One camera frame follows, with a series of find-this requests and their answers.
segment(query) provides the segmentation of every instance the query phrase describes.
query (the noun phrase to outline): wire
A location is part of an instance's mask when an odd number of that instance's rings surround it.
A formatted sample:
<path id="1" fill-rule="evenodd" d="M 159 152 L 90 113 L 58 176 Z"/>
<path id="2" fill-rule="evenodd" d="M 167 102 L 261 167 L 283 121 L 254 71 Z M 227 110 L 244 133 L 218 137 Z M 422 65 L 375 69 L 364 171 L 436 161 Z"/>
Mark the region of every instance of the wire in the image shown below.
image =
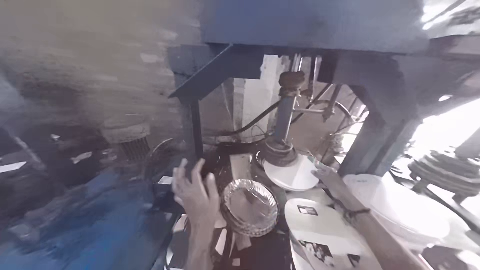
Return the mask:
<path id="1" fill-rule="evenodd" d="M 355 125 L 355 124 L 363 123 L 363 122 L 365 122 L 365 121 L 359 121 L 359 122 L 354 122 L 354 123 L 348 124 L 348 125 L 346 125 L 346 126 L 344 126 L 344 127 L 342 127 L 342 128 L 337 129 L 337 130 L 333 133 L 333 135 L 338 135 L 338 134 L 340 134 L 340 131 L 342 131 L 342 130 L 344 130 L 344 129 L 346 129 L 346 128 L 349 128 L 349 127 L 351 127 L 351 126 L 353 126 L 353 125 Z"/>
<path id="2" fill-rule="evenodd" d="M 260 129 L 260 131 L 263 133 L 263 134 L 259 134 L 259 135 L 265 135 L 265 136 L 267 135 L 267 133 L 266 133 L 259 125 L 254 125 L 254 126 L 252 127 L 252 129 L 250 130 L 250 135 L 251 135 L 251 137 L 253 137 L 253 128 L 254 128 L 254 127 L 257 127 L 257 128 Z"/>
<path id="3" fill-rule="evenodd" d="M 280 104 L 280 101 L 275 102 L 270 107 L 268 107 L 266 110 L 264 110 L 262 113 L 260 113 L 257 117 L 255 117 L 255 119 L 253 119 L 250 123 L 246 124 L 246 126 L 244 126 L 243 128 L 240 128 L 240 129 L 237 129 L 237 130 L 234 130 L 234 131 L 222 131 L 222 132 L 212 134 L 210 136 L 231 136 L 231 135 L 235 135 L 235 134 L 238 134 L 238 133 L 242 133 L 245 130 L 251 128 L 253 125 L 255 125 L 255 123 L 260 121 L 263 117 L 265 117 L 271 111 L 273 111 L 276 107 L 278 107 L 279 104 Z"/>

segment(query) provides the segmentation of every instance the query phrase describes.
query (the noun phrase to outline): cable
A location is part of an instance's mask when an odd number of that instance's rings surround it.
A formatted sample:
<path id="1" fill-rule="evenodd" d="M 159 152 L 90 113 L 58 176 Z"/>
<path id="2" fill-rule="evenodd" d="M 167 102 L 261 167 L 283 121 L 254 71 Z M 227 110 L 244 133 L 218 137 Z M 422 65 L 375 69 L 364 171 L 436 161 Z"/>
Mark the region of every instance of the cable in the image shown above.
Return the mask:
<path id="1" fill-rule="evenodd" d="M 346 129 L 346 128 L 349 128 L 349 127 L 351 127 L 351 126 L 353 126 L 353 125 L 355 125 L 355 124 L 363 123 L 363 122 L 365 122 L 365 121 L 359 121 L 359 122 L 354 122 L 354 123 L 348 124 L 348 125 L 346 125 L 346 126 L 344 126 L 344 127 L 342 127 L 342 128 L 337 129 L 337 130 L 333 133 L 333 135 L 338 135 L 338 134 L 340 134 L 340 133 L 339 133 L 340 131 L 342 131 L 342 130 L 344 130 L 344 129 Z"/>
<path id="2" fill-rule="evenodd" d="M 248 123 L 243 128 L 240 128 L 240 129 L 237 129 L 237 130 L 234 130 L 234 131 L 222 131 L 222 132 L 218 132 L 216 134 L 212 134 L 210 136 L 231 136 L 231 135 L 235 135 L 235 134 L 244 132 L 245 130 L 247 130 L 247 129 L 251 128 L 253 125 L 255 125 L 255 123 L 260 121 L 263 117 L 265 117 L 267 114 L 269 114 L 275 108 L 277 108 L 279 104 L 280 104 L 280 101 L 275 102 L 270 107 L 268 107 L 266 110 L 264 110 L 262 113 L 260 113 L 257 117 L 255 117 L 255 119 L 253 119 L 250 123 Z"/>

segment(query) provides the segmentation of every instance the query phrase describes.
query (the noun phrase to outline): human hand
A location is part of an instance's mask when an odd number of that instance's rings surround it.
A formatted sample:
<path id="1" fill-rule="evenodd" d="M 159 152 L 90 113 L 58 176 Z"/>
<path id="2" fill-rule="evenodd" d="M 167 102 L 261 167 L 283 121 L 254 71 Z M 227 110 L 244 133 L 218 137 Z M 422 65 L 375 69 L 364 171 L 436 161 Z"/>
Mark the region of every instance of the human hand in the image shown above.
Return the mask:
<path id="1" fill-rule="evenodd" d="M 185 176 L 187 160 L 182 159 L 180 166 L 173 169 L 172 189 L 175 201 L 183 206 L 188 215 L 192 230 L 196 233 L 213 232 L 218 215 L 220 199 L 215 185 L 215 177 L 209 173 L 204 181 L 200 175 L 204 159 L 200 159 L 192 169 L 192 181 Z"/>

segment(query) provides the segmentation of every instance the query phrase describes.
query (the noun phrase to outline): stack of silver paper plates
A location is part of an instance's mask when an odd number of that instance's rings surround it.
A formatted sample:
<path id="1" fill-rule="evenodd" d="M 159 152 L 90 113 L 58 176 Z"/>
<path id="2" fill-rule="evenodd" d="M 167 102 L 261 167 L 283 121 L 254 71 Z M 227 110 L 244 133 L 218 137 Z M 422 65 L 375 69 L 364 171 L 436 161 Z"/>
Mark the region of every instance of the stack of silver paper plates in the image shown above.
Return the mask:
<path id="1" fill-rule="evenodd" d="M 269 233 L 278 217 L 278 204 L 273 194 L 261 183 L 247 179 L 228 184 L 220 209 L 233 230 L 250 237 Z"/>

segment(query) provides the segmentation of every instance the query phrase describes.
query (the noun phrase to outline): person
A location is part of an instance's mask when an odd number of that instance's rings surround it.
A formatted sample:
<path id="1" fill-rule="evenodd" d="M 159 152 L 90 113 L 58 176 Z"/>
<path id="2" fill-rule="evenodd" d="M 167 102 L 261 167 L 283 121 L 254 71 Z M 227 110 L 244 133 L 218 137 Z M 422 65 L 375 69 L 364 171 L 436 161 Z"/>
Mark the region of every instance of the person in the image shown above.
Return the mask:
<path id="1" fill-rule="evenodd" d="M 185 209 L 192 229 L 189 236 L 185 270 L 213 269 L 210 244 L 219 212 L 220 199 L 214 175 L 209 173 L 203 179 L 200 174 L 204 164 L 205 160 L 200 159 L 193 167 L 192 181 L 185 175 L 186 159 L 182 159 L 180 166 L 173 169 L 174 199 Z"/>

